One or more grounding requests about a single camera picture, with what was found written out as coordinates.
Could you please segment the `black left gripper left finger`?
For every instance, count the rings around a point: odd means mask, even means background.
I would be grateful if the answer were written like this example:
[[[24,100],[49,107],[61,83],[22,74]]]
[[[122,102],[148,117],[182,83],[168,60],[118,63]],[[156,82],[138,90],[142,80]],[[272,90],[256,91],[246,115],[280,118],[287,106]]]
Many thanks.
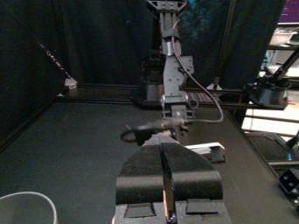
[[[122,163],[116,177],[116,204],[162,201],[164,177],[157,145],[145,145]]]

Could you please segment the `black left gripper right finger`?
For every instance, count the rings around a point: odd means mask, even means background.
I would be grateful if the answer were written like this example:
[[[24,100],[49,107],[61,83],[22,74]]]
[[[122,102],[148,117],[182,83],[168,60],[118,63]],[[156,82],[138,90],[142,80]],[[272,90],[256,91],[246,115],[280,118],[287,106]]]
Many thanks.
[[[208,159],[177,143],[162,143],[161,150],[174,200],[221,200],[220,174]]]

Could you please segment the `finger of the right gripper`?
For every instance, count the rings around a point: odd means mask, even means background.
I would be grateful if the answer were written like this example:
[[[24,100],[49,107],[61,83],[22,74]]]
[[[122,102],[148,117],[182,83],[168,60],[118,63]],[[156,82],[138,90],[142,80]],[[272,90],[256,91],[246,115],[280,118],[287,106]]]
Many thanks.
[[[137,145],[142,145],[144,142],[152,137],[152,134],[156,134],[162,131],[160,125],[146,124],[138,126],[134,129],[134,141]]]
[[[166,129],[170,131],[172,137],[182,137],[189,131],[184,120],[170,120],[166,124]]]

